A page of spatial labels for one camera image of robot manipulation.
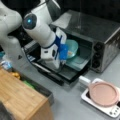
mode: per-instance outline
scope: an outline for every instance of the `oven control knob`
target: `oven control knob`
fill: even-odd
[[[103,49],[103,45],[101,43],[97,43],[95,46],[94,46],[94,50],[95,51],[100,51]]]
[[[98,68],[98,67],[100,67],[100,61],[94,60],[94,61],[92,62],[92,67],[93,67],[93,68]]]
[[[93,57],[94,57],[94,59],[100,59],[102,56],[101,56],[100,53],[97,52],[97,53],[94,54]]]

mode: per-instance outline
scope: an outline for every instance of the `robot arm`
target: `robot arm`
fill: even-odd
[[[41,59],[53,69],[60,66],[61,45],[66,42],[66,34],[57,28],[54,33],[49,24],[60,16],[60,6],[55,0],[45,2],[42,0],[39,6],[27,14],[23,20],[23,28],[41,46]]]
[[[0,0],[0,45],[9,61],[18,60],[19,55],[23,56],[19,41],[15,37],[8,36],[20,27],[21,23],[20,14],[6,7]]]

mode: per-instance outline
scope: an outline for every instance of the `blue object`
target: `blue object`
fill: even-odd
[[[60,51],[61,39],[62,39],[62,36],[59,38],[59,37],[56,35],[54,42],[53,42],[50,46],[48,46],[48,47],[43,47],[43,48],[44,48],[44,49],[48,49],[48,48],[50,48],[51,46],[53,46],[54,44],[56,44],[56,45],[58,46],[58,51]]]
[[[28,23],[31,23],[31,20],[30,20],[30,19],[28,19]]]
[[[68,45],[67,59],[74,57],[78,50],[78,43],[75,40],[67,39],[66,44]]]
[[[0,52],[0,58],[2,58],[5,55],[5,52]]]
[[[61,51],[60,51],[60,60],[66,60],[67,59],[67,54],[68,54],[68,46],[66,44],[61,44]]]
[[[2,61],[0,64],[2,65],[2,67],[3,67],[5,70],[9,70],[9,69],[12,68],[12,65],[10,64],[10,62]]]

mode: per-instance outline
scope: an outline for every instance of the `toaster oven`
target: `toaster oven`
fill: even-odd
[[[96,72],[103,72],[119,53],[120,23],[69,10],[51,26],[91,42],[90,68]]]

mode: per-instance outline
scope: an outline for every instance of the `wooden table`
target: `wooden table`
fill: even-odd
[[[0,101],[16,120],[53,120],[48,99],[2,68]]]

